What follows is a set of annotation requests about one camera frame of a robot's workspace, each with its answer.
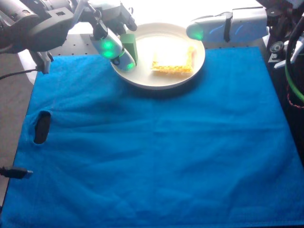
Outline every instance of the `cable connector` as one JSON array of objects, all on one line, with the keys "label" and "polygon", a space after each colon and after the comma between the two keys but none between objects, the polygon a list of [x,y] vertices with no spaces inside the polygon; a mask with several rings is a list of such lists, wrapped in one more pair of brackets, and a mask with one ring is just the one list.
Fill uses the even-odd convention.
[{"label": "cable connector", "polygon": [[8,178],[23,179],[30,178],[33,171],[18,167],[2,167],[0,168],[0,175]]}]

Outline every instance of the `black oval hole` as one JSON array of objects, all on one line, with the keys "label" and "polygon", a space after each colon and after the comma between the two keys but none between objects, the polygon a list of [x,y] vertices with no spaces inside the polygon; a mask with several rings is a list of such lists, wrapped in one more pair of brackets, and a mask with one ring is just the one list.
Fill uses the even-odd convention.
[{"label": "black oval hole", "polygon": [[51,113],[47,111],[40,112],[35,126],[34,143],[42,144],[46,141],[51,123]]}]

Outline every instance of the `green cable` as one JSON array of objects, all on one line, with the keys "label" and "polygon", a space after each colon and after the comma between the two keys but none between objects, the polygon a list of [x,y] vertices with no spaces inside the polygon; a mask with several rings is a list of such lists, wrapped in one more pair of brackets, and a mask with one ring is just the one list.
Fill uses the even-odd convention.
[{"label": "green cable", "polygon": [[291,79],[288,70],[287,70],[287,66],[285,65],[285,74],[286,74],[286,78],[288,81],[288,84],[291,88],[291,90],[294,92],[294,94],[302,101],[304,102],[304,95],[298,90],[298,88],[295,86],[293,80]]}]

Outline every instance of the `white table surface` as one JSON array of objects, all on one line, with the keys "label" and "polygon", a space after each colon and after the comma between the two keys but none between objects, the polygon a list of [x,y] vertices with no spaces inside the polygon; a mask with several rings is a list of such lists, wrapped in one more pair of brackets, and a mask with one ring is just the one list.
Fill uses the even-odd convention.
[{"label": "white table surface", "polygon": [[[183,4],[178,4],[173,0],[123,0],[122,3],[126,7],[133,7],[133,17],[137,25],[149,22],[166,22],[181,26],[187,25],[189,21],[198,17],[231,12],[235,8],[261,6],[255,0],[187,0]],[[92,31],[90,24],[78,23],[69,31],[69,34],[91,34]],[[36,67],[28,50],[19,52],[19,58],[25,70]],[[36,75],[35,71],[27,73],[31,83],[35,82]]]}]

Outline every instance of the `plate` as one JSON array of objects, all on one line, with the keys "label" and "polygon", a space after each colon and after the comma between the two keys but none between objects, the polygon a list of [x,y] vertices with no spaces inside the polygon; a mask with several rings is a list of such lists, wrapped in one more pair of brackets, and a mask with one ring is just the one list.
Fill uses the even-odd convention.
[{"label": "plate", "polygon": [[[177,25],[167,23],[142,24],[137,30],[127,31],[136,37],[138,62],[132,72],[120,71],[112,64],[114,70],[127,82],[145,89],[168,89],[184,84],[192,79],[205,61],[205,48],[202,42],[190,39],[186,29]],[[155,50],[162,47],[172,46],[178,48],[187,45],[193,46],[192,64],[193,72],[190,74],[166,74],[151,70]]]}]

